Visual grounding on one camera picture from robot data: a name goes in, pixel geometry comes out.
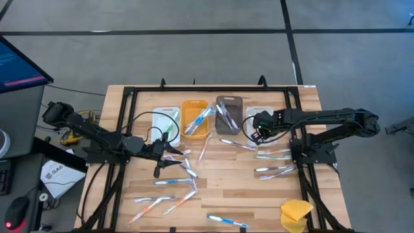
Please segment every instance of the orange plastic bin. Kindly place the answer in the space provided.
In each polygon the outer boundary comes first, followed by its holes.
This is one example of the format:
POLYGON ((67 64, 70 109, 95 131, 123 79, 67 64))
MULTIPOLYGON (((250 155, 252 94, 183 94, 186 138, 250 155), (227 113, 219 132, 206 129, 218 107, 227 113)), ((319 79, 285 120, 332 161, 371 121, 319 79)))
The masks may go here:
POLYGON ((207 100, 185 100, 181 103, 180 133, 186 139, 203 139, 209 134, 208 116, 192 135, 184 134, 186 126, 193 122, 208 107, 207 100))

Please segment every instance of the gray floor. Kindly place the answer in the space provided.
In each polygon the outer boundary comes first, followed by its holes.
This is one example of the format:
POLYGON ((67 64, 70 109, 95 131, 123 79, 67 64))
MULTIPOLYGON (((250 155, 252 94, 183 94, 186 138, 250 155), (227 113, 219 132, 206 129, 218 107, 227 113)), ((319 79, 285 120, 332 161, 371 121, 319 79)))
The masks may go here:
MULTIPOLYGON (((0 7, 6 1, 0 0, 0 7)), ((406 28, 413 1, 288 0, 292 28, 406 28)), ((278 0, 14 0, 2 31, 283 28, 278 0)), ((55 85, 105 93, 109 84, 295 84, 286 35, 9 36, 55 78, 55 85)), ((317 85, 324 109, 364 108, 381 126, 414 115, 414 34, 296 34, 304 84, 317 85)), ((104 99, 47 87, 43 103, 99 109, 104 99)), ((38 135, 48 133, 38 131, 38 135)), ((341 184, 354 229, 411 232, 413 137, 342 140, 341 184)), ((43 222, 70 230, 82 184, 43 222)))

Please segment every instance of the monitor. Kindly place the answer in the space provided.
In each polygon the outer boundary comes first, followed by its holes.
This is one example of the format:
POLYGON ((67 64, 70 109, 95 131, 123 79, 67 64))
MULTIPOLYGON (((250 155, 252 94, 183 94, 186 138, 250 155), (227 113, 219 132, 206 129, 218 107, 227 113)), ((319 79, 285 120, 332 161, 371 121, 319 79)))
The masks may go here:
POLYGON ((53 78, 0 36, 0 93, 52 82, 53 78))

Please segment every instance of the computer mouse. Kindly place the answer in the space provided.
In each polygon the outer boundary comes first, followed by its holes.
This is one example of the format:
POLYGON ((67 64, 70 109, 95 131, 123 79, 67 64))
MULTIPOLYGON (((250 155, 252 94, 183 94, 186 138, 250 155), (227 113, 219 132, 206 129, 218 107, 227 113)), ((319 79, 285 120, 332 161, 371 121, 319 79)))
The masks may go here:
POLYGON ((14 230, 20 226, 26 216, 27 207, 30 200, 27 197, 18 197, 12 201, 6 211, 6 228, 14 230))

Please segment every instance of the wooden tabletop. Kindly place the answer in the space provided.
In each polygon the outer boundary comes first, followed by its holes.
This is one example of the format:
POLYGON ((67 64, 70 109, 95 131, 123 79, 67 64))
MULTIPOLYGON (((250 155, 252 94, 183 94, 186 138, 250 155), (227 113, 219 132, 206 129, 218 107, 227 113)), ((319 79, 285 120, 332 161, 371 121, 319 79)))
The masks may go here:
MULTIPOLYGON (((122 99, 123 85, 110 85, 103 105, 100 126, 108 130, 115 130, 122 99)), ((304 111, 321 110, 318 92, 315 87, 298 86, 300 100, 304 111)), ((144 111, 152 111, 157 107, 180 107, 185 99, 203 98, 209 103, 214 103, 219 95, 240 96, 243 98, 243 115, 246 108, 250 106, 270 106, 274 110, 284 109, 285 97, 283 93, 277 92, 141 92, 138 94, 135 116, 144 111)), ((131 100, 127 102, 126 113, 129 112, 131 100)), ((146 137, 147 129, 151 127, 152 115, 142 115, 133 124, 132 134, 146 137)), ((214 117, 210 117, 210 131, 214 130, 214 117)), ((307 126, 309 133, 320 133, 325 131, 325 126, 307 126)), ((191 199, 180 207, 174 209, 170 214, 163 216, 162 213, 175 201, 164 201, 155 206, 149 213, 138 221, 128 225, 128 221, 151 203, 134 204, 135 197, 157 197, 160 195, 176 195, 183 197, 190 190, 188 184, 172 184, 165 186, 154 186, 153 170, 155 161, 139 158, 131 158, 126 166, 125 179, 122 188, 122 196, 118 214, 116 231, 146 231, 167 232, 170 227, 176 227, 177 232, 238 232, 239 228, 224 223, 207 219, 207 215, 215 215, 247 223, 250 228, 248 232, 284 232, 280 223, 280 206, 289 199, 301 199, 300 184, 296 172, 287 174, 276 179, 260 181, 259 176, 254 173, 254 168, 267 166, 280 166, 291 164, 290 161, 266 161, 254 159, 256 154, 243 148, 237 148, 223 144, 219 138, 236 140, 243 144, 247 143, 246 137, 240 132, 236 136, 215 134, 210 139, 204 159, 199 166, 195 165, 200 151, 204 146, 205 139, 188 140, 181 137, 179 150, 192 150, 189 159, 193 169, 199 174, 197 186, 199 191, 191 199)), ((289 148, 290 134, 280 139, 275 146, 264 150, 278 150, 289 148)), ((92 165, 87 172, 85 186, 83 188, 82 200, 91 177, 99 167, 92 165)), ((87 202, 86 217, 89 217, 99 202, 102 200, 108 165, 105 165, 91 186, 87 202)), ((335 171, 324 164, 315 164, 316 176, 323 202, 328 209, 345 227, 351 227, 342 195, 340 180, 335 171)), ((188 178, 188 174, 179 166, 171 166, 161 170, 160 181, 165 179, 188 178)), ((109 226, 112 214, 113 201, 108 205, 105 226, 109 226)), ((315 211, 314 224, 318 221, 315 211)), ((75 227, 80 226, 77 217, 75 227)))

